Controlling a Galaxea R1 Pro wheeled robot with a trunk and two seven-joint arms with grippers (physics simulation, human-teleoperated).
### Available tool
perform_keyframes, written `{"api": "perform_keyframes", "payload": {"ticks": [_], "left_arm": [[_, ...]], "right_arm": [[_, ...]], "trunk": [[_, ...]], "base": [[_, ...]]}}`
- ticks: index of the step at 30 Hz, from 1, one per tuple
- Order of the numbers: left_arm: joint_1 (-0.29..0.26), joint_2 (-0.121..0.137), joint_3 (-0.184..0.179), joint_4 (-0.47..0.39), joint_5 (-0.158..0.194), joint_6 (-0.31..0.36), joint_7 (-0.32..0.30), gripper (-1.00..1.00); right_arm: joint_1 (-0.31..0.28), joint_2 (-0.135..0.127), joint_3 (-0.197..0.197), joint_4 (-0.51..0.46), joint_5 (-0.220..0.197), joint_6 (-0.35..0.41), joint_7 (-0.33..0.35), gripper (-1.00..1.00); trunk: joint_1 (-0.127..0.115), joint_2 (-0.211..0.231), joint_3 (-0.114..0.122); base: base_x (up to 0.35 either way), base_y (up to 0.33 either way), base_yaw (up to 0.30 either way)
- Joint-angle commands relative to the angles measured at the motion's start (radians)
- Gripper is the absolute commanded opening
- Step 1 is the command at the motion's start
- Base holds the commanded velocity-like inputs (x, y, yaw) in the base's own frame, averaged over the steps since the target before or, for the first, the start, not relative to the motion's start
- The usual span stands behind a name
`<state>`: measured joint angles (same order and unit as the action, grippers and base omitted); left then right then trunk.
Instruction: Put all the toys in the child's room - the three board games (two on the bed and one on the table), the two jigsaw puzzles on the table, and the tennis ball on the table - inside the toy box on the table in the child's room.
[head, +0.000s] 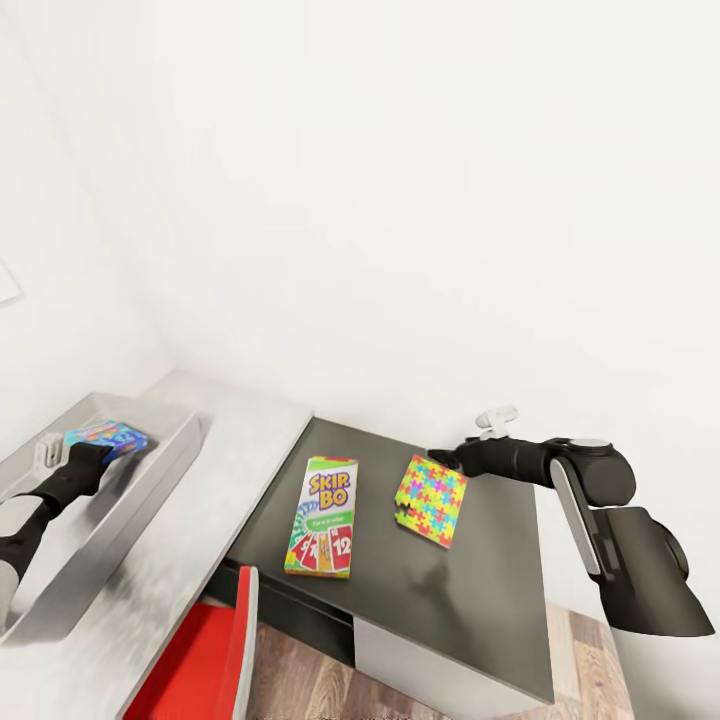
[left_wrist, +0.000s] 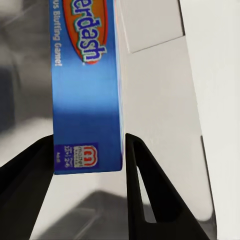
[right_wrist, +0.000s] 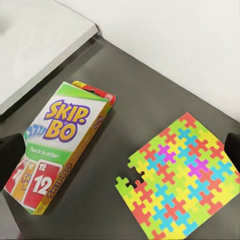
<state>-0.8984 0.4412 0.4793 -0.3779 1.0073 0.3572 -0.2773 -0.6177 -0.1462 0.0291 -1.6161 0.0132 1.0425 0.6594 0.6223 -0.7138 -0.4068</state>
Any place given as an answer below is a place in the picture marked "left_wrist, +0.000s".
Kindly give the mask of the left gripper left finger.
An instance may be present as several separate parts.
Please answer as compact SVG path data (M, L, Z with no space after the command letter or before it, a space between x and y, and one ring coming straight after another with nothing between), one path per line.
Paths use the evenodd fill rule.
M0 167L0 240L30 240L53 175L53 134Z

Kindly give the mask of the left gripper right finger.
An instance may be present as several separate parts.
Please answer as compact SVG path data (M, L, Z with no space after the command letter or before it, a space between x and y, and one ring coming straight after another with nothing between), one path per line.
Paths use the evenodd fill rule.
M144 141L125 134L129 240L210 240ZM137 167L156 223L145 220Z

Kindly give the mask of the board game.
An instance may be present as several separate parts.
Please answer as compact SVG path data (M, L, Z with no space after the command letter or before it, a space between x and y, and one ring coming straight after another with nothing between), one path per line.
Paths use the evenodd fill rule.
M125 150L117 0L49 0L54 175L119 172Z

